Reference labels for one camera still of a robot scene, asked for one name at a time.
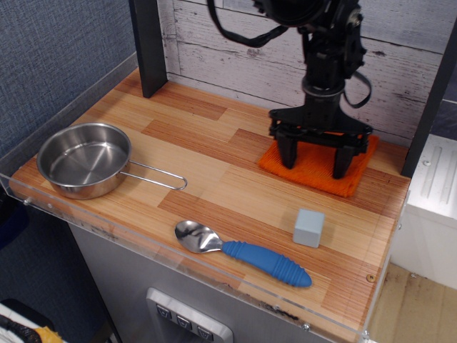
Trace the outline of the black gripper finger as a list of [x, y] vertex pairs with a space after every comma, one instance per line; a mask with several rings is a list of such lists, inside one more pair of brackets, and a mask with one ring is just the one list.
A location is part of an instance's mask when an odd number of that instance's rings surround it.
[[276, 133], [276, 142], [282, 164], [292, 169], [296, 163], [298, 140], [282, 131]]
[[356, 149], [353, 146], [337, 148], [333, 166], [334, 179], [342, 179], [345, 177], [355, 154]]

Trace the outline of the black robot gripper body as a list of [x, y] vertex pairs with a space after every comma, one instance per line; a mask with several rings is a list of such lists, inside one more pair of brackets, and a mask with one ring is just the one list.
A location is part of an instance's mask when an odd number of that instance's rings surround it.
[[356, 154], [368, 150], [371, 127], [345, 114], [340, 107], [345, 85], [337, 84], [330, 89], [303, 85], [304, 104], [269, 112], [272, 123], [270, 135], [282, 131], [300, 141], [341, 148], [353, 146]]

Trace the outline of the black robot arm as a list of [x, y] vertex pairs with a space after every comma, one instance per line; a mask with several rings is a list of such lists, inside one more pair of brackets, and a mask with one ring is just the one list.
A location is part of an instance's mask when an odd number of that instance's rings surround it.
[[360, 5], [357, 1], [255, 1], [253, 5], [285, 28], [295, 27], [302, 37], [304, 103], [269, 112], [270, 134], [282, 164], [294, 167], [300, 141], [328, 146], [336, 150], [333, 177], [343, 178], [352, 159], [366, 153], [373, 131], [340, 106], [346, 80], [356, 77], [370, 83], [357, 71], [366, 54], [361, 44]]

